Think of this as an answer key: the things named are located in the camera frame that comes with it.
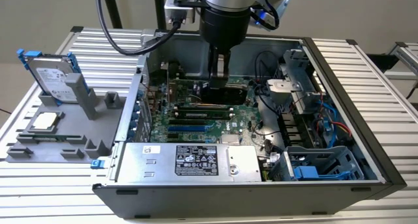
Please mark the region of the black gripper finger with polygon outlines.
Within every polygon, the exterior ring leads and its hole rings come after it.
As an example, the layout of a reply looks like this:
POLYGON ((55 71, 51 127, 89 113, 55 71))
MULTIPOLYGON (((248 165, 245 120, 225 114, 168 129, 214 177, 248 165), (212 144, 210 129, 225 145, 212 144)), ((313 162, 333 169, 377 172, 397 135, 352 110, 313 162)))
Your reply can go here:
POLYGON ((208 85, 212 89, 224 87, 228 81, 228 64, 230 51, 218 51, 213 46, 208 48, 208 85))

